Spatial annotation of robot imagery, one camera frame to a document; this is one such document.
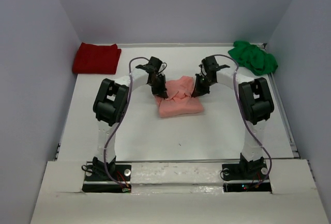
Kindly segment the pink t shirt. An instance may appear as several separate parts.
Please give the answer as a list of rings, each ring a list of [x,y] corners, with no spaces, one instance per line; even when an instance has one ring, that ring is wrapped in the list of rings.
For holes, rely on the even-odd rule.
[[[194,90],[193,77],[182,76],[180,79],[167,81],[165,86],[168,98],[155,97],[160,117],[197,114],[204,111],[199,98],[191,97]]]

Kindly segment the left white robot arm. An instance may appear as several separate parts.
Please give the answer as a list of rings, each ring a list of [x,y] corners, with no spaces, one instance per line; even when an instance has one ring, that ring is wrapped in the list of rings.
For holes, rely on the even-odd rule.
[[[138,59],[140,57],[129,62],[126,76],[115,80],[102,80],[93,104],[93,112],[98,121],[98,146],[93,157],[93,166],[107,176],[111,176],[116,168],[116,132],[124,120],[133,91],[149,85],[153,96],[163,99],[168,97],[166,77],[163,73],[167,64],[152,56],[146,64],[132,68],[132,62]]]

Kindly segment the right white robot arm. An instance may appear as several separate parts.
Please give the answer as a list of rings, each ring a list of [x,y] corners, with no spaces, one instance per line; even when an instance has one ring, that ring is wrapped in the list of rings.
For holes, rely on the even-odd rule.
[[[238,72],[239,65],[219,65],[217,55],[204,58],[200,73],[196,75],[192,97],[210,93],[214,84],[222,84],[234,91],[240,115],[245,125],[244,146],[238,163],[223,164],[220,173],[225,182],[257,181],[268,179],[272,164],[269,152],[263,145],[266,122],[275,106],[267,80],[264,77],[252,78]]]

